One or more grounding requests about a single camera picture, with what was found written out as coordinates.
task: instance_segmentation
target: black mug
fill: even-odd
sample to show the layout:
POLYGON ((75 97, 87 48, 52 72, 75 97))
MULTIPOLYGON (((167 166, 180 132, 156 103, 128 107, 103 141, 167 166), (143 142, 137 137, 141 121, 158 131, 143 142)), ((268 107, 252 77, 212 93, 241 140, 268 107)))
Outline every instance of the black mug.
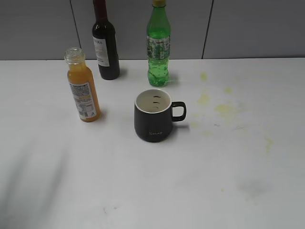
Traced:
POLYGON ((138 95, 134 103, 134 129, 147 142, 161 142, 172 131, 173 122, 185 119, 184 102, 172 102, 170 95, 160 89, 151 89, 138 95), (181 116, 173 116, 173 107, 183 107, 181 116))

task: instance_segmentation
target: green plastic bottle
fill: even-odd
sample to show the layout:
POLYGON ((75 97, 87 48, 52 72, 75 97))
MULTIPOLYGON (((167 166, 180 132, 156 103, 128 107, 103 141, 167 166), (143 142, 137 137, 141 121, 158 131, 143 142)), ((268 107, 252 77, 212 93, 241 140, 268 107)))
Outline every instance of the green plastic bottle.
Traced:
POLYGON ((152 6, 147 25, 148 80, 152 86, 164 87, 169 78, 171 26, 165 12, 166 0, 153 0, 152 6))

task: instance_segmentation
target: green bottle label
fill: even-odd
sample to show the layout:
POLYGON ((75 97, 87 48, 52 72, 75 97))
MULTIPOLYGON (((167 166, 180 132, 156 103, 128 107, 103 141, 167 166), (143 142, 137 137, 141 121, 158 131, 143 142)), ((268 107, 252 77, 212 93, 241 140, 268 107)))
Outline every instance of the green bottle label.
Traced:
POLYGON ((163 60, 170 56, 170 36, 155 39, 147 36, 147 56, 156 60, 163 60))

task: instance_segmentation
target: mug rim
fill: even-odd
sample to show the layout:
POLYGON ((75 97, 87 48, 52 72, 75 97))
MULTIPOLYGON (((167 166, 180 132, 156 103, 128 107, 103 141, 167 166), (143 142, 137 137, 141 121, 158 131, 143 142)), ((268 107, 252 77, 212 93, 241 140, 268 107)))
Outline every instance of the mug rim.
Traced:
POLYGON ((137 107, 137 109, 140 110, 141 112, 144 112, 144 113, 147 113, 147 114, 158 114, 158 113, 161 113, 161 112, 166 111, 168 108, 171 107, 171 105, 172 105, 172 98, 171 98, 170 94, 168 94, 166 91, 164 91, 164 90, 162 90, 162 89, 158 89, 158 88, 155 88, 155 89, 148 89, 148 90, 142 91, 140 94, 137 95, 137 97, 135 98, 135 101, 134 101, 134 105, 135 105, 135 106, 137 107), (170 99, 169 105, 168 105, 166 108, 164 108, 163 110, 158 111, 158 112, 148 112, 148 111, 142 110, 142 109, 137 105, 137 99, 138 99, 138 97, 139 97, 142 93, 147 92, 147 91, 161 91, 161 92, 167 94, 167 96, 168 96, 169 99, 170 99))

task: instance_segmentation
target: gray wall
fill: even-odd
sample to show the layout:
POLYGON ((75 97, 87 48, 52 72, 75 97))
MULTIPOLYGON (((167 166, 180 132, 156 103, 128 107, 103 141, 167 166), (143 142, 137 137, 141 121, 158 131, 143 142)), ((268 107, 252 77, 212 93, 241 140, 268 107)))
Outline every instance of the gray wall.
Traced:
POLYGON ((68 0, 2 0, 0 60, 62 59, 77 46, 68 0))
POLYGON ((304 8, 304 0, 215 0, 203 57, 304 57, 304 8))
MULTIPOLYGON (((91 29, 95 22, 92 0, 72 0, 81 47, 95 58, 91 29)), ((201 59, 212 0, 167 0, 172 28, 171 58, 201 59)), ((146 26, 152 0, 108 0, 109 21, 114 25, 120 59, 146 59, 146 26)))
MULTIPOLYGON (((107 0, 120 59, 146 59, 151 2, 107 0)), ((304 0, 214 0, 209 23, 211 5, 167 0, 172 59, 200 59, 204 44, 204 58, 305 56, 304 0)), ((2 1, 0 60, 63 59, 79 44, 94 59, 93 24, 92 0, 2 1)))

